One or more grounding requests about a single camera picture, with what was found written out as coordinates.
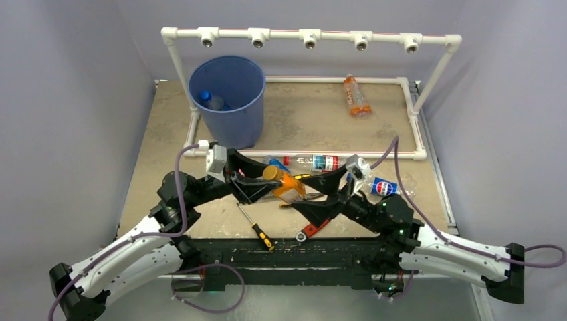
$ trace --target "bimanual robot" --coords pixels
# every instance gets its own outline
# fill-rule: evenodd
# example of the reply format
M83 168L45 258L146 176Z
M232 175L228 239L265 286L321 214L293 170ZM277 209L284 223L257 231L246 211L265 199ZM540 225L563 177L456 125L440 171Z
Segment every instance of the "bimanual robot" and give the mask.
M298 201L292 207L316 227L343 214L375 237L301 243L294 238L273 239L277 242L273 251L266 251L258 239L191 239L184 232L201 216L195 207L229 194L252 204L281 185L261 179L267 165L234 149L206 141L193 147L208 150L206 177L179 173L176 179L176 172L168 173L158 190L161 201L134 229L84 261L60 263L49 271L53 293L68 321L95 320L130 290L163 274L200 265L210 266L204 291L240 283L237 274L221 269L223 264L236 269L247 284L341 285L379 293L389 289L390 295L403 291L403 284L372 276L423 270L487 288L499 300L524 303L523 246L484 245L437 231L413 219L413 210L400 195L372 204L359 191L370 166L356 155L335 171L301 178L327 198ZM346 173L353 179L339 188Z

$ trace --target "plastic bottle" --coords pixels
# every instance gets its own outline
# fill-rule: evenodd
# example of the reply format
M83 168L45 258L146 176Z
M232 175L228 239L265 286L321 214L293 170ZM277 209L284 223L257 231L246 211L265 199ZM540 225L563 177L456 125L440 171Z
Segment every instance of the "plastic bottle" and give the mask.
M346 102L348 103L348 111L353 117L362 117L372 113L370 104L366 101L364 94L360 90L358 82L353 75L346 75L346 79L342 82L344 93L346 94Z
M262 177L270 181L281 182L281 187L274 189L272 193L288 204L305 197L305 186L275 165L268 165L262 172Z
M312 172L330 172L341 167L346 159L337 156L318 154L299 154L293 157L284 157L283 165Z
M348 181L349 179L350 173L346 175L346 181ZM385 179L381 179L380 177L374 177L372 175L370 175L366 182L364 182L364 185L360 190L372 195L378 195L380 197L392 194L398 194L405 197L405 195L402 193L402 190L398 188L398 184L387 181ZM413 199L415 197L415 192L413 191L413 189L406 189L406 193L408 194L410 199Z
M275 165L281 169L283 169L284 171L288 172L289 174L291 174L292 172L290 172L290 170L284 165L282 164L277 158L275 158L274 156L270 156L267 155L266 157L264 157L264 160L262 161L264 164L269 164L269 165Z
M201 100L203 101L205 107L207 107L210 110L227 111L232 109L230 108L229 105L227 105L227 103L225 103L224 99L218 96L213 96L210 92L206 90L202 91L199 94L199 97L201 97Z

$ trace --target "blue plastic bottle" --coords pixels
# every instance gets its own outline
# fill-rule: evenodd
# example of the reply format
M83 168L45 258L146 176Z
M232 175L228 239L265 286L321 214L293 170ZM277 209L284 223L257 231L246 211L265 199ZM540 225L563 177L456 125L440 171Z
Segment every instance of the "blue plastic bottle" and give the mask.
M225 103L224 99L218 96L213 96L210 92L206 90L202 91L199 94L199 97L203 101L203 105L210 110L216 110L216 111L232 110L232 108L230 108L230 106L227 105L227 103Z

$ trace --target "pepsi logo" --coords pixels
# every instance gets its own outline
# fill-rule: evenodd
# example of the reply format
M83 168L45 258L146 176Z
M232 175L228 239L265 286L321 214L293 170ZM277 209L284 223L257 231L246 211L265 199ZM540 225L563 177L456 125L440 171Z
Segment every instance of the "pepsi logo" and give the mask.
M376 185L376 192L382 196L388 196L394 192L394 187L389 182L378 182Z

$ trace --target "white pvc pipe frame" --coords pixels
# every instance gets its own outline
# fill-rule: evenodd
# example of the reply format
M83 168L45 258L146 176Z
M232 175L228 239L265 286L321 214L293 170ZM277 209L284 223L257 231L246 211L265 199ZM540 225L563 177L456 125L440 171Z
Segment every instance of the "white pvc pipe frame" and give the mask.
M189 107L191 109L191 121L189 130L187 132L187 139L185 146L193 144L195 141L195 132L197 131L197 123L199 121L199 109L193 105L189 97L189 88L187 87L187 78L183 72L183 63L181 56L175 44L175 39L178 38L206 38L215 41L219 38L242 38L242 39L262 39L265 43L269 39L298 39L303 40L305 36L310 35L315 37L316 41L320 40L342 40L349 41L356 44L361 36L364 36L368 43L374 42L388 42L397 43L406 46L408 43L417 43L417 45L442 45L445 47L445 53L437 63L433 73L429 77L426 86L423 88L421 95L415 102L412 103L411 95L409 92L408 80L405 77L397 78L367 78L356 77L357 81L361 84L397 84L403 89L404 97L406 100L408 119L413 132L413 137L416 145L414 152L399 152L401 159L423 160L427 158L427 152L421 138L419 123L417 115L423 102L431 93L433 86L437 83L439 76L443 73L445 66L451 59L451 56L457 51L462 42L460 35L421 35L420 33L374 33L372 31L321 31L320 29L300 29L300 30L270 30L260 28L249 29L220 29L216 27L200 27L197 29L179 29L175 27L164 27L161 30L164 43L169 49L169 54L175 65L175 70L183 86ZM341 83L344 77L295 77L295 76L267 76L267 82L300 82L300 83ZM240 153L247 157L264 157L267 155L275 157L294 156L296 154L310 153L310 154L324 154L330 156L349 157L354 154L363 158L380 158L383 152L341 152L341 151L328 151L328 150L240 150ZM201 150L190 150L183 156L195 157L205 156L206 152Z

